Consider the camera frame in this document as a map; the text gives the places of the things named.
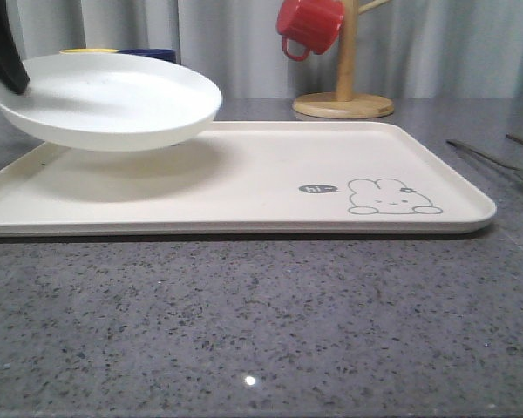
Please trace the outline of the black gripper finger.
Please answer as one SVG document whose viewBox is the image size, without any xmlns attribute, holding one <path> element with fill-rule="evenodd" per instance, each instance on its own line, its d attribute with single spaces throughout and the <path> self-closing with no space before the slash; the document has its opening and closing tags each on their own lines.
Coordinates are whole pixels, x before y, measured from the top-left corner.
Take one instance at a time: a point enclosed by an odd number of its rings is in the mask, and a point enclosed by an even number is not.
<svg viewBox="0 0 523 418">
<path fill-rule="evenodd" d="M 30 82 L 11 34 L 6 2 L 2 0 L 0 0 L 0 81 L 15 94 L 24 94 Z"/>
</svg>

